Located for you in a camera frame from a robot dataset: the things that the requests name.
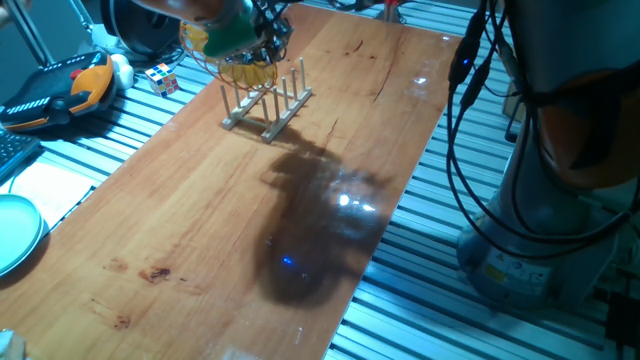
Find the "keyboard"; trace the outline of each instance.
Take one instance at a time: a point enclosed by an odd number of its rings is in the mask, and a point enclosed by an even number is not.
[[[39,144],[38,138],[0,130],[0,184],[13,175]]]

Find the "rubik's cube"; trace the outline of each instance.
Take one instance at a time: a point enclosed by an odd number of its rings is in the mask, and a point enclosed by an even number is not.
[[[149,83],[151,83],[151,89],[163,98],[180,89],[176,74],[165,64],[154,66],[145,71],[145,74],[147,75]]]

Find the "blue plate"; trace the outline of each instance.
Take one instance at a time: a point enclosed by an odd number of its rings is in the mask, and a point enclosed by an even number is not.
[[[0,276],[18,266],[38,244],[44,219],[28,199],[0,195]]]

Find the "wooden table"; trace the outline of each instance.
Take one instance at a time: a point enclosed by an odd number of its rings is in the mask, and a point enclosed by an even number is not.
[[[274,143],[220,127],[214,81],[0,281],[0,327],[33,360],[322,357],[444,109],[458,39],[287,16],[280,70],[303,56],[315,95]]]

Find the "label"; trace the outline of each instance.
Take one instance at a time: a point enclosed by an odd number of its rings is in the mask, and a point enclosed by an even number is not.
[[[484,274],[505,287],[533,295],[544,290],[551,269],[515,259],[492,249],[486,259]]]

